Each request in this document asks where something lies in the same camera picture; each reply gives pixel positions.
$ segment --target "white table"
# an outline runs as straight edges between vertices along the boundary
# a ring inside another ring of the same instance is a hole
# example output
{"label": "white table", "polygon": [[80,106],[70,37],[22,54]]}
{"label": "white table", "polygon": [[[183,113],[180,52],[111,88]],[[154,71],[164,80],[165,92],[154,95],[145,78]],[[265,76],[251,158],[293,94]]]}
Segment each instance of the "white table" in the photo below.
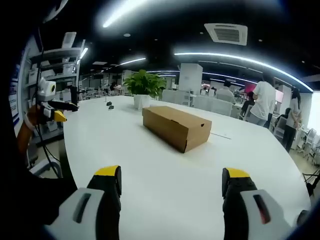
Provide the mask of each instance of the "white table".
{"label": "white table", "polygon": [[102,167],[120,165],[122,240],[223,239],[222,170],[248,172],[294,225],[310,200],[298,168],[264,127],[192,107],[152,100],[212,121],[208,141],[180,153],[143,126],[133,98],[107,97],[79,103],[66,113],[64,140],[75,183],[86,187]]}

